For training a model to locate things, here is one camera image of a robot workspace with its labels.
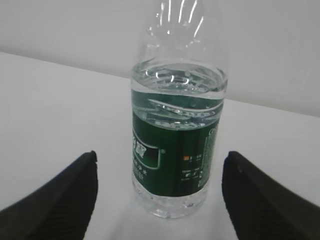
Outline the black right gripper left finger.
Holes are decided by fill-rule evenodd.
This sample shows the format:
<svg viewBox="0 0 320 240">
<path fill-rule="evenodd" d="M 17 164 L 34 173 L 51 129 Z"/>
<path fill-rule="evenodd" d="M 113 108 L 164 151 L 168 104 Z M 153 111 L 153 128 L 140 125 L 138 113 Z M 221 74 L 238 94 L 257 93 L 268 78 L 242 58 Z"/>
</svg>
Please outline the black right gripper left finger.
<svg viewBox="0 0 320 240">
<path fill-rule="evenodd" d="M 97 154 L 82 154 L 42 187 L 0 212 L 2 240 L 82 240 L 95 209 Z"/>
</svg>

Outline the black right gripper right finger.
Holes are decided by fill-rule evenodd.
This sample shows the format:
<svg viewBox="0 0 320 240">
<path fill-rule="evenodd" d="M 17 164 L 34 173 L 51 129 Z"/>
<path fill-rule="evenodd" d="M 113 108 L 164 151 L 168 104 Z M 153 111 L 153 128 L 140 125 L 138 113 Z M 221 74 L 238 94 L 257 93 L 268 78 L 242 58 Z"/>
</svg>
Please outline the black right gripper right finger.
<svg viewBox="0 0 320 240">
<path fill-rule="evenodd" d="M 318 240 L 320 208 L 237 151 L 223 163 L 222 196 L 239 240 Z"/>
</svg>

